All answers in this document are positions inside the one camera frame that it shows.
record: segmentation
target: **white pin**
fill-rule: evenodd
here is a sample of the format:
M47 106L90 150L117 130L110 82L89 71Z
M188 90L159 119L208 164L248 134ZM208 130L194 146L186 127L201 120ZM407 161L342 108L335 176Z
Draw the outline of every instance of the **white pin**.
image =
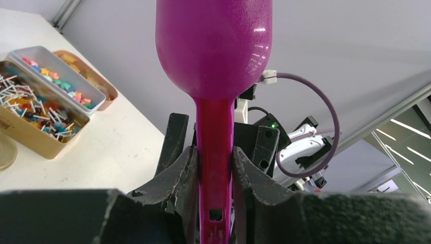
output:
M19 106L19 104L8 104L8 105L5 105L5 108L11 108L11 107L16 107L16 106Z
M29 96L33 96L31 93L24 91L24 90L20 90L21 93L25 94L25 95L29 95Z
M11 87L9 86L9 87L7 87L6 89L3 89L3 91L0 91L0 94L8 92L8 90L9 90L10 88L11 88Z
M10 109L11 109L11 111L12 111L12 112L14 112L16 115L20 116L20 115L16 112L16 110L15 110L14 108L10 108Z
M60 117L58 117L58 114L52 108L48 108L48 109L58 119L58 121L61 122L61 119L60 119Z
M74 135L76 135L76 134L64 135L63 137L72 137Z
M10 87L12 87L12 89L14 90L14 92L17 92L17 90L15 88L15 84L12 83Z
M66 127L66 130L68 130L70 127L72 127L72 125L74 125L75 123L71 123L69 126Z
M52 121L56 122L54 116L52 116L51 112L48 112L48 116L51 118Z
M66 119L65 116L58 110L55 111L55 113L62 119Z
M3 84L4 84L5 86L7 86L7 87L11 86L7 80L4 80L4 81L3 81Z
M33 104L32 100L30 100L30 105L32 106L33 113L36 113L35 105Z
M63 132L58 132L58 133L56 133L56 135L64 135L64 134L69 134L69 133L71 133L72 131L63 131Z
M33 92L32 89L30 89L30 87L28 87L28 91L32 94L33 98L38 101L38 97L36 97L35 93Z
M28 86L28 85L15 85L15 87L23 88L23 89L26 89L26 90L30 90L30 86Z
M43 113L46 114L45 107L43 106L42 102L39 100L37 100L37 101L41 105Z
M38 115L33 115L33 117L35 118L42 118L42 119L46 119L46 120L50 120L51 118L48 117L43 117L43 116L38 116Z
M16 78L16 77L17 77L17 75L14 75L14 76L11 76L11 77L7 78L6 80L10 81L11 79Z
M24 109L24 111L21 114L21 118L24 117L25 112L27 112L27 108Z
M7 99L5 101L5 103L9 103L10 100L15 99L15 98L18 98L18 96L17 95L11 96L9 99Z

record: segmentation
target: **colorful candy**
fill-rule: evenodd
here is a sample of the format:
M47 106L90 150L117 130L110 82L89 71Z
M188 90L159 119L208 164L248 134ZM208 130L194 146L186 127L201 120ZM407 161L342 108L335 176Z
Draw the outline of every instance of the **colorful candy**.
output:
M0 105L60 142L67 142L80 130L68 113L52 101L37 97L16 75L0 75Z
M75 62L77 61L75 58L67 55L62 54L58 56L61 58L66 64L68 64L73 70L75 70L76 73L82 75L83 77L86 77L85 79L93 85L95 88L97 88L99 91L101 91L106 96L106 101L112 101L111 96L109 95L108 89L99 83L93 78L93 74L90 70L80 70L76 65Z
M30 65L31 67L33 67L33 69L35 69L37 72L39 72L49 82L52 82L56 86L61 88L65 93L67 93L70 97L75 99L78 103L82 104L84 107L89 108L89 109L94 108L94 106L91 104L90 99L82 99L81 93L78 93L78 92L73 93L73 92L75 92L75 89L70 84L61 81L59 75L56 72L49 71L47 68L39 67L39 64L37 62L30 60L28 58L23 58L22 60L24 62L26 62L28 65Z

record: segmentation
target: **white ceiling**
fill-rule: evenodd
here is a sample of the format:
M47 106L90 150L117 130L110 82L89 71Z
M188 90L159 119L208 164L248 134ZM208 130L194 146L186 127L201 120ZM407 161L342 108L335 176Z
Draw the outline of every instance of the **white ceiling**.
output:
M65 37L162 132L171 112L194 121L192 100L168 80L157 58L156 1L115 3L83 1ZM267 68L321 87L348 136L431 80L430 9L428 0L273 0ZM287 130L308 115L331 127L319 98L293 81L259 86L253 105L272 112Z

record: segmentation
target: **black cable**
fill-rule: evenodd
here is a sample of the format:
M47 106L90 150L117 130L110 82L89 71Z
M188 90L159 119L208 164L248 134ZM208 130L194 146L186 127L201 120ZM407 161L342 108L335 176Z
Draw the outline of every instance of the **black cable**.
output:
M266 111L265 109L261 108L261 107L250 107L247 111L252 111L252 110L259 110L264 112L266 115L268 115L268 111Z

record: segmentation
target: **colorful push pin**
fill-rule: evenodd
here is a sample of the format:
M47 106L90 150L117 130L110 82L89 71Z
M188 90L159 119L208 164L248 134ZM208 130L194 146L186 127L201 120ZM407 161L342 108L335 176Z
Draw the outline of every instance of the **colorful push pin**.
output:
M47 75L42 75L45 79L47 79L48 81L52 82L52 78L47 76Z
M46 126L46 127L50 127L51 126L51 121L50 120L44 120L41 122L41 125Z
M29 119L33 118L33 115L35 115L35 114L32 112L25 112L24 113L24 117L29 118Z
M53 126L58 130L59 128L61 128L61 122L56 121Z
M61 80L59 80L59 79L56 79L56 80L52 80L52 83L54 83L56 85L60 85L63 82Z
M64 131L66 131L66 129L63 127L63 126L60 126L60 127L58 127L58 132L64 132Z
M75 97L82 99L82 93L76 91L75 94Z
M24 60L24 62L26 62L28 65L32 65L30 59L23 57L22 60Z
M84 98L81 100L81 104L87 104L87 103L91 103L91 100L87 98Z
M30 124L36 128L39 127L39 123L37 123L36 121L31 121Z
M15 109L15 111L18 113L19 116L23 117L24 113L27 111L26 109Z
M20 108L22 108L22 109L31 109L32 106L30 104L28 104L28 103L23 103L23 104L20 105Z
M66 63L68 63L70 65L73 64L76 61L76 59L74 59L73 57L71 57L69 55L66 55L66 54L63 54L61 56L61 58L63 59L63 61L65 61Z
M64 83L62 83L62 84L60 84L60 88L61 89L63 89L63 90L68 90L68 89L70 89L72 86L71 85L69 85L69 84L67 84L66 82L64 82Z
M87 81L93 85L94 87L98 88L99 84L92 78L92 77L87 77Z
M76 73L79 73L80 70L76 65L70 65L70 68L72 68Z
M88 109L93 109L94 108L94 106L92 104L90 104L90 103L84 104L84 107L86 107Z
M58 79L60 78L56 72L49 72L49 76L50 76L53 80L58 80Z
M33 67L33 69L35 69L37 72L39 72L40 73L40 71L42 70L41 68L39 68L39 67L37 67L37 66L32 66Z
M49 75L49 70L45 68L41 68L41 74L42 75Z

